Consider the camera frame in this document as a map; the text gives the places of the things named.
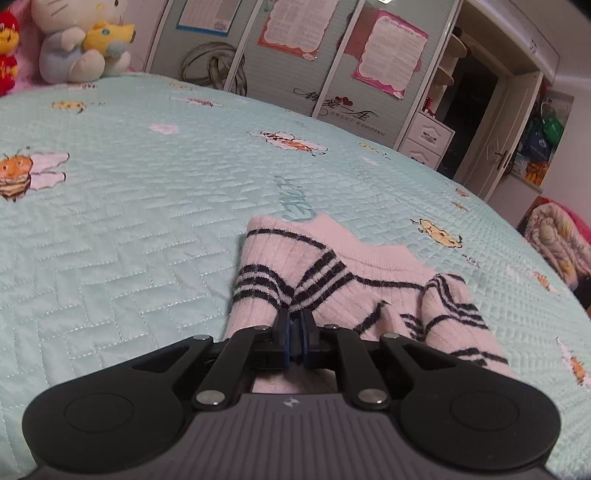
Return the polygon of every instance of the striped sweater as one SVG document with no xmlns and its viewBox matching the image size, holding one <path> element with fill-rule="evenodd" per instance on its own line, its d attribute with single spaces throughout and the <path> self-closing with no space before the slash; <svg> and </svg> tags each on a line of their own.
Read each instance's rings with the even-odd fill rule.
<svg viewBox="0 0 591 480">
<path fill-rule="evenodd" d="M 271 326 L 279 308 L 310 309 L 319 326 L 336 323 L 366 340 L 396 332 L 512 376 L 461 277 L 423 266 L 404 246 L 364 244 L 324 214 L 306 223 L 265 216 L 248 223 L 226 336 Z M 333 389 L 330 375 L 295 369 L 258 378 L 254 391 L 311 393 L 326 384 Z"/>
</svg>

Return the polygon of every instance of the red plush toy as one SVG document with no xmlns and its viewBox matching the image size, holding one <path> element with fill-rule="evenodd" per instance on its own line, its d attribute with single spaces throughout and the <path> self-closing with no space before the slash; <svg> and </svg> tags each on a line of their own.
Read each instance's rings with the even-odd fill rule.
<svg viewBox="0 0 591 480">
<path fill-rule="evenodd" d="M 10 12 L 0 12 L 0 96 L 14 88 L 18 74 L 17 60 L 10 56 L 20 40 L 18 20 Z"/>
</svg>

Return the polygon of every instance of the drawer handle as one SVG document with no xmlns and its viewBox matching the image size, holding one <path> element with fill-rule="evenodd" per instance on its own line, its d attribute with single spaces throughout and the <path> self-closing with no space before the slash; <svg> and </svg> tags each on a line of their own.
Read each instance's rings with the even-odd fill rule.
<svg viewBox="0 0 591 480">
<path fill-rule="evenodd" d="M 435 143 L 437 141 L 437 138 L 435 138 L 432 135 L 429 135 L 427 132 L 423 132 L 423 136 L 425 137 L 425 139 L 430 142 L 430 143 Z"/>
</svg>

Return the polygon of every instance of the cartoon bee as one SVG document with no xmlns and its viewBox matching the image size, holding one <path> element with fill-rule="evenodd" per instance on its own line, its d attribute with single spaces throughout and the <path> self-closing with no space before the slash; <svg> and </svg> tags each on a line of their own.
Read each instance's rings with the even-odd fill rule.
<svg viewBox="0 0 591 480">
<path fill-rule="evenodd" d="M 452 204 L 454 204 L 460 210 L 464 210 L 464 212 L 468 212 L 468 209 L 466 207 L 464 207 L 460 202 L 452 202 Z"/>
<path fill-rule="evenodd" d="M 470 265 L 474 265 L 476 268 L 480 268 L 480 264 L 472 257 L 468 257 L 468 255 L 462 254 L 462 258 L 464 258 L 464 260 L 466 260 Z"/>
<path fill-rule="evenodd" d="M 546 290 L 550 291 L 550 280 L 548 280 L 548 277 L 546 277 L 546 275 L 542 275 L 539 272 L 533 272 L 533 274 L 540 282 L 540 285 L 542 285 Z"/>
<path fill-rule="evenodd" d="M 221 106 L 219 103 L 210 102 L 209 100 L 201 100 L 200 98 L 176 98 L 170 97 L 171 100 L 180 100 L 182 102 L 187 102 L 192 105 L 203 105 L 203 106 Z"/>
<path fill-rule="evenodd" d="M 586 387 L 591 393 L 591 378 L 587 375 L 583 363 L 572 354 L 559 337 L 556 337 L 556 344 L 560 348 L 560 353 L 562 354 L 562 363 L 572 372 L 577 385 Z"/>
<path fill-rule="evenodd" d="M 291 134 L 285 132 L 250 132 L 253 137 L 263 137 L 267 143 L 285 150 L 300 150 L 310 153 L 313 157 L 316 155 L 326 155 L 328 148 L 321 145 L 308 142 L 307 140 L 298 140 Z"/>
<path fill-rule="evenodd" d="M 377 153 L 379 155 L 383 155 L 384 157 L 386 157 L 387 159 L 389 159 L 387 153 L 382 153 L 382 152 L 380 152 L 380 150 L 376 150 L 374 147 L 368 145 L 367 143 L 360 142 L 359 145 L 361 145 L 363 148 L 366 148 L 367 150 L 371 150 L 372 152 Z"/>
<path fill-rule="evenodd" d="M 96 85 L 94 83 L 69 83 L 66 88 L 69 90 L 94 90 Z"/>
<path fill-rule="evenodd" d="M 66 174 L 48 171 L 68 161 L 68 153 L 23 154 L 21 150 L 13 157 L 4 155 L 0 161 L 0 195 L 16 202 L 27 191 L 50 189 L 66 181 Z"/>
<path fill-rule="evenodd" d="M 178 88 L 180 90 L 193 90 L 191 87 L 183 85 L 182 83 L 170 83 L 168 86 L 171 88 Z"/>
<path fill-rule="evenodd" d="M 438 226 L 433 225 L 429 220 L 420 219 L 416 222 L 411 219 L 410 221 L 414 224 L 420 224 L 422 228 L 419 228 L 418 231 L 421 233 L 427 233 L 438 244 L 448 248 L 462 248 L 461 236 L 458 236 L 458 240 L 456 240 L 445 230 L 441 230 Z"/>
<path fill-rule="evenodd" d="M 84 102 L 62 100 L 61 102 L 53 102 L 51 108 L 54 110 L 78 110 L 78 113 L 82 113 L 86 110 L 86 104 Z"/>
</svg>

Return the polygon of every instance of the white drawer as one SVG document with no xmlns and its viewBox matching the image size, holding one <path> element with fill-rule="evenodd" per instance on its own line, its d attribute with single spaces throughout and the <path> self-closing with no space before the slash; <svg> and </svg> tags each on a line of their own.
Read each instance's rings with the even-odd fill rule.
<svg viewBox="0 0 591 480">
<path fill-rule="evenodd" d="M 418 112 L 407 133 L 407 138 L 428 148 L 437 155 L 445 153 L 452 136 L 453 131 Z"/>
<path fill-rule="evenodd" d="M 437 163 L 441 158 L 439 155 L 433 153 L 428 148 L 425 148 L 408 138 L 402 143 L 402 145 L 400 145 L 398 151 L 402 155 L 406 155 L 407 157 L 410 157 L 413 160 L 416 160 L 419 163 L 431 168 L 437 167 Z"/>
</svg>

